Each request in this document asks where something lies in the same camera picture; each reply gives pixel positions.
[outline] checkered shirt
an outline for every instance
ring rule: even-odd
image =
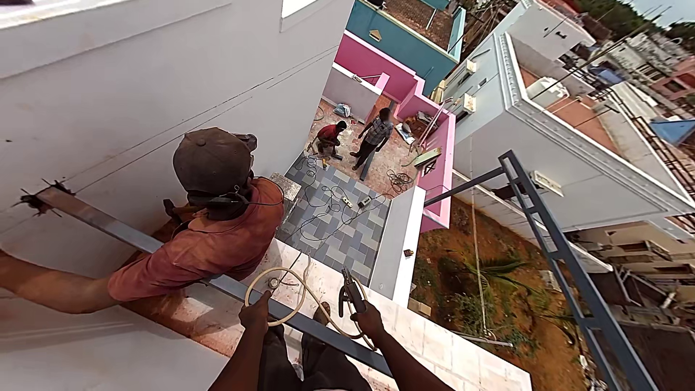
[[[367,131],[367,135],[364,136],[364,140],[371,145],[379,145],[385,138],[391,137],[391,132],[393,131],[393,122],[382,121],[381,118],[376,117],[372,121],[372,127]]]

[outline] man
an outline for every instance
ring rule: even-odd
[[[379,116],[374,118],[372,122],[369,122],[369,125],[359,134],[359,138],[362,138],[364,133],[367,132],[367,137],[365,137],[362,144],[360,144],[359,151],[350,153],[350,156],[357,158],[357,162],[352,167],[352,170],[357,171],[373,150],[376,150],[376,152],[382,150],[391,137],[392,131],[393,122],[391,122],[391,109],[384,107],[379,110]]]
[[[255,136],[244,143],[218,128],[188,133],[174,153],[174,171],[191,205],[206,209],[154,254],[105,278],[48,269],[0,250],[0,287],[57,311],[88,313],[159,296],[226,273],[241,280],[263,259],[279,227],[282,192],[253,178]]]
[[[301,381],[287,358],[283,326],[268,327],[269,298],[267,291],[255,304],[242,308],[239,319],[244,333],[210,391],[371,391],[344,354],[307,334],[302,336]],[[381,350],[400,391],[453,391],[384,330],[379,310],[368,301],[364,303],[367,311],[352,318]],[[330,313],[328,303],[321,305]],[[328,324],[320,309],[313,318],[324,326]]]
[[[348,128],[348,124],[345,121],[340,121],[335,125],[327,125],[321,128],[316,135],[318,139],[318,151],[323,155],[328,155],[325,150],[330,149],[330,156],[343,160],[343,157],[336,153],[336,147],[341,144],[338,140],[338,135],[345,129]]]

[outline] grey metal frame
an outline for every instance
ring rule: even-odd
[[[605,380],[612,390],[621,390],[616,377],[607,361],[607,358],[599,346],[596,336],[594,333],[599,330],[605,339],[608,341],[611,350],[618,358],[622,370],[628,377],[630,385],[635,391],[654,391],[657,390],[649,373],[642,364],[639,356],[635,353],[632,345],[629,343],[625,333],[621,330],[620,326],[616,322],[615,318],[611,315],[608,306],[599,294],[596,286],[589,278],[589,275],[584,270],[584,267],[577,261],[572,249],[562,231],[559,229],[555,219],[548,211],[547,206],[541,199],[536,186],[531,183],[531,179],[528,174],[524,171],[521,163],[510,150],[504,153],[499,158],[501,167],[498,167],[492,171],[489,171],[479,177],[471,179],[471,181],[457,186],[450,191],[446,191],[441,195],[433,197],[425,202],[425,206],[432,205],[439,202],[447,197],[453,196],[456,193],[460,193],[466,189],[470,189],[473,186],[481,184],[487,180],[490,180],[499,175],[505,175],[509,180],[514,194],[518,199],[519,205],[526,215],[531,229],[533,230],[534,236],[539,242],[539,245],[548,258],[548,263],[551,270],[555,274],[555,277],[562,288],[567,303],[569,303],[570,309],[573,316],[575,317],[580,330],[584,334],[587,345],[594,355],[597,365],[600,367],[601,371],[605,375]],[[527,205],[527,199],[521,193],[519,186],[522,186],[530,200],[531,205]],[[72,194],[60,189],[57,186],[51,186],[45,189],[35,197],[50,205],[51,207],[61,210],[74,218],[77,218],[88,225],[91,225],[98,230],[109,234],[124,243],[131,244],[132,246],[146,252],[153,253],[158,248],[160,248],[163,243],[146,235],[135,228],[132,228],[112,216],[92,207],[91,205],[78,200]],[[549,243],[546,243],[546,238],[544,238],[537,226],[537,220],[534,215],[540,218],[540,221],[545,225],[546,229],[550,234],[551,244],[554,249],[548,247]],[[570,271],[574,284],[577,287],[581,297],[586,302],[587,306],[593,314],[592,317],[585,316],[582,313],[581,307],[577,302],[577,299],[572,295],[572,291],[567,283],[566,278],[559,269],[558,261],[564,261],[567,269]],[[244,295],[248,287],[241,282],[238,282],[227,276],[219,276],[210,281],[204,282],[215,289],[220,290],[223,293],[230,295],[236,300],[243,301]],[[261,294],[257,291],[253,291],[251,295],[252,300],[256,300]],[[291,312],[291,309],[286,305],[270,300],[268,309],[270,314],[276,319],[285,317]],[[393,376],[386,364],[384,356],[375,353],[366,347],[356,343],[355,341],[336,333],[335,331],[322,326],[318,322],[308,318],[302,314],[296,314],[291,318],[287,324],[303,333],[308,333],[324,343],[342,351],[346,355],[368,365],[377,371],[386,374],[388,376]]]
[[[116,220],[114,217],[75,198],[74,195],[56,186],[51,186],[37,193],[35,197],[43,203],[65,212],[83,223],[87,223],[145,253],[152,254],[164,245],[164,243],[159,240]],[[218,276],[217,278],[202,282],[239,301],[244,301],[246,290],[248,289],[248,286],[229,276]],[[261,297],[261,293],[257,290],[253,290],[249,297],[249,301],[255,302],[259,297]],[[284,318],[292,312],[292,310],[292,308],[272,298],[268,301],[268,312],[275,319]],[[393,377],[384,356],[367,349],[365,346],[314,321],[310,317],[297,313],[294,317],[290,318],[286,324],[302,333],[308,333],[312,337],[342,351],[344,354],[385,375]]]
[[[498,160],[500,161],[501,167],[480,175],[479,177],[473,178],[469,182],[466,182],[451,189],[450,191],[425,201],[425,206],[432,205],[444,198],[453,196],[456,193],[460,193],[489,179],[504,174],[514,190],[514,195],[516,196],[521,209],[526,215],[526,219],[531,225],[533,235],[536,237],[543,254],[548,259],[550,269],[553,271],[553,274],[555,274],[555,278],[562,289],[562,293],[567,299],[567,303],[572,311],[572,315],[577,321],[580,330],[584,334],[587,345],[591,350],[591,354],[594,356],[596,364],[604,374],[605,380],[610,389],[621,390],[621,387],[618,384],[610,364],[608,363],[606,355],[596,340],[596,336],[594,334],[596,331],[600,331],[610,345],[613,354],[618,358],[620,366],[627,376],[633,390],[657,390],[656,384],[654,384],[654,381],[642,364],[639,356],[628,341],[628,338],[625,336],[625,333],[623,333],[623,330],[620,328],[615,318],[611,314],[606,302],[596,289],[594,282],[591,281],[591,278],[589,278],[589,275],[584,270],[582,264],[577,261],[574,252],[569,246],[567,238],[558,227],[553,215],[550,213],[550,211],[548,211],[546,204],[543,202],[543,199],[536,190],[536,186],[531,182],[531,178],[524,171],[524,168],[516,158],[516,155],[514,155],[514,152],[511,150],[507,151],[500,156]],[[519,189],[520,185],[524,188],[524,190],[526,190],[528,199],[524,198],[523,194],[521,193],[521,190]],[[540,218],[540,222],[545,225],[548,233],[550,234],[551,243],[546,242],[546,238],[541,235],[534,215],[537,215]],[[567,269],[572,275],[572,279],[577,287],[577,290],[579,291],[584,302],[587,304],[588,308],[591,310],[591,314],[593,315],[592,317],[586,316],[582,312],[577,299],[574,297],[574,295],[572,295],[572,291],[567,283],[567,279],[560,271],[559,265],[557,264],[558,261],[564,261]]]

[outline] hand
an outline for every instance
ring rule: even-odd
[[[384,323],[382,322],[382,313],[367,300],[364,301],[367,310],[362,314],[354,313],[350,315],[353,321],[357,322],[360,330],[369,337],[375,344],[386,334]]]
[[[268,331],[268,299],[270,291],[265,291],[261,298],[248,307],[244,307],[239,312],[241,326],[245,329],[261,329],[263,333]]]

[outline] red shirt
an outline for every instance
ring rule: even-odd
[[[227,274],[237,280],[248,277],[261,262],[282,222],[282,193],[268,179],[252,181],[251,202],[233,220],[214,221],[205,210],[196,213],[188,229],[154,254],[123,266],[108,281],[108,293],[118,301],[158,296],[192,282]]]
[[[338,127],[336,125],[326,125],[318,131],[316,137],[335,140],[338,138]]]

